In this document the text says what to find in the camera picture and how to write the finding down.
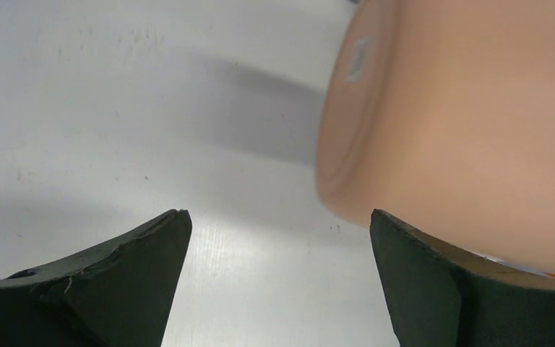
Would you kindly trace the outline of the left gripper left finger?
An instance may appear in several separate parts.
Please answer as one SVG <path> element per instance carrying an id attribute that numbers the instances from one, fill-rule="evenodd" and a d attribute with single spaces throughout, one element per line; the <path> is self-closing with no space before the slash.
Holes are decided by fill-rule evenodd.
<path id="1" fill-rule="evenodd" d="M 0 279 L 0 346 L 160 346 L 192 235 L 169 210 Z"/>

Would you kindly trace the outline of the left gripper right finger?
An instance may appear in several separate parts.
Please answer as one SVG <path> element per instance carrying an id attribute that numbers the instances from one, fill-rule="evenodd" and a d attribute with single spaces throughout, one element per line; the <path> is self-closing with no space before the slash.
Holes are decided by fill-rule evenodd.
<path id="1" fill-rule="evenodd" d="M 401 346 L 555 346 L 555 278 L 509 267 L 383 211 L 370 238 Z"/>

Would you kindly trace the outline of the orange plastic bucket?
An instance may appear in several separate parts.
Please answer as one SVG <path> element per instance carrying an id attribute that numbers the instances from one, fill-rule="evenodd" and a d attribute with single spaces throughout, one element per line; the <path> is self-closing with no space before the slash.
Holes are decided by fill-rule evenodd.
<path id="1" fill-rule="evenodd" d="M 315 179 L 341 218 L 555 275 L 555 1 L 361 1 Z"/>

